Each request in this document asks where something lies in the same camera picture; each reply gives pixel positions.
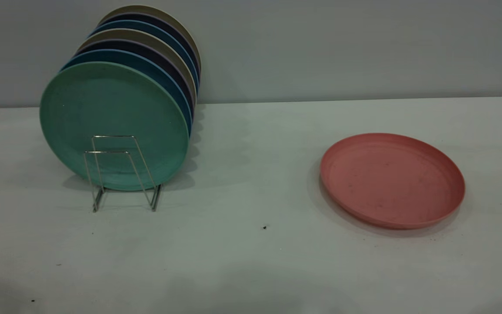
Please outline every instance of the dish rack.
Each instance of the dish rack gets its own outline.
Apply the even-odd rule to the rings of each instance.
[[[131,157],[131,153],[126,150],[97,150],[96,149],[96,144],[94,143],[95,139],[107,139],[107,138],[116,138],[116,139],[121,139],[121,138],[128,138],[131,137],[133,141],[135,142],[135,145],[137,146],[137,150],[139,152],[139,155],[141,155],[141,159],[145,165],[145,169],[148,173],[148,177],[150,177],[152,185],[153,185],[153,190],[154,193],[152,197],[148,197],[147,189],[145,189],[145,185],[143,185],[143,182],[141,181],[141,176],[139,175],[139,171],[137,170],[137,167],[135,166],[135,163],[133,162],[133,157]],[[129,161],[131,162],[131,166],[133,166],[133,171],[137,175],[137,179],[139,180],[139,183],[141,184],[141,189],[143,193],[145,193],[145,198],[148,201],[148,205],[150,205],[151,211],[155,212],[156,211],[156,205],[158,203],[158,198],[160,195],[160,189],[162,187],[161,184],[156,185],[154,183],[154,179],[152,178],[152,174],[150,173],[150,169],[148,169],[148,165],[145,160],[145,156],[143,155],[141,151],[141,147],[139,146],[139,142],[137,141],[137,137],[134,135],[93,135],[92,138],[90,139],[92,142],[92,150],[85,151],[83,154],[84,157],[84,165],[86,167],[86,175],[88,177],[88,182],[90,184],[90,191],[92,192],[92,212],[97,212],[100,209],[100,201],[102,200],[102,196],[106,192],[106,187],[104,187],[103,181],[102,181],[102,174],[100,173],[100,165],[98,164],[98,155],[100,154],[123,154],[126,155],[127,158],[129,158]],[[90,169],[88,167],[88,160],[86,159],[87,155],[94,155],[94,161],[96,163],[96,169],[98,171],[98,179],[100,180],[100,185],[95,185],[92,183],[92,177],[90,176]]]

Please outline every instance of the tabletop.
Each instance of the tabletop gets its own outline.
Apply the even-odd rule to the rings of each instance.
[[[37,108],[0,109],[0,313],[502,313],[502,97],[197,105],[157,211],[90,186],[50,151]],[[319,161],[358,133],[447,154],[466,197],[445,221],[349,216]]]

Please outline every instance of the stack of plates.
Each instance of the stack of plates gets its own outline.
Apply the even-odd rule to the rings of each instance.
[[[94,135],[135,136],[155,184],[181,167],[199,91],[197,46],[175,18],[146,6],[106,15],[48,84],[40,103],[44,136],[58,158],[87,178],[84,152]],[[153,187],[131,137],[95,139],[100,151],[129,151],[145,188]],[[99,177],[88,156],[90,176]],[[104,187],[141,185],[126,155],[100,154]]]

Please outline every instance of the blue plate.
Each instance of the blue plate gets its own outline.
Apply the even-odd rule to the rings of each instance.
[[[193,80],[195,80],[195,88],[197,89],[197,92],[199,91],[200,70],[197,69],[195,62],[193,61],[193,59],[191,59],[191,56],[189,55],[187,50],[172,35],[168,34],[161,28],[154,26],[153,24],[141,22],[139,20],[116,20],[113,22],[107,21],[104,24],[100,25],[90,34],[90,36],[114,28],[128,28],[131,30],[142,31],[147,34],[151,34],[152,36],[155,36],[156,38],[159,38],[160,40],[168,44],[171,48],[173,48],[173,50],[175,50],[175,52],[177,52],[181,56],[183,61],[185,61],[185,64],[187,64],[187,67],[189,68],[189,71],[191,71],[191,75],[193,76]]]
[[[155,82],[165,88],[165,90],[168,91],[176,101],[187,123],[187,131],[189,132],[189,134],[191,134],[191,125],[193,120],[191,119],[189,101],[187,98],[185,98],[185,95],[183,95],[181,88],[177,85],[175,80],[173,80],[173,78],[168,73],[166,73],[165,70],[154,64],[152,61],[136,55],[133,52],[115,49],[102,49],[85,52],[76,56],[75,58],[72,58],[61,69],[61,71],[66,70],[70,66],[74,66],[76,64],[94,61],[113,62],[126,65],[132,69],[142,72],[143,74],[155,80]]]
[[[173,65],[173,63],[170,62],[164,55],[157,52],[153,48],[150,48],[149,46],[131,40],[103,40],[94,42],[77,51],[75,55],[80,55],[84,52],[102,50],[102,49],[117,49],[117,50],[133,52],[134,54],[137,54],[141,57],[151,60],[154,64],[165,70],[173,78],[173,80],[175,80],[177,85],[181,88],[181,91],[183,92],[183,95],[185,95],[185,98],[190,100],[189,104],[191,104],[191,117],[193,118],[193,112],[195,110],[193,104],[195,102],[193,99],[193,95],[189,90],[189,84],[187,83],[185,78],[183,78],[183,75],[181,75],[179,69],[177,69]]]

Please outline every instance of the pink plate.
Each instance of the pink plate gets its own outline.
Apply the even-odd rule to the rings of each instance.
[[[454,162],[431,145],[387,133],[348,137],[321,161],[321,179],[349,213],[374,225],[418,229],[462,203],[465,185]]]

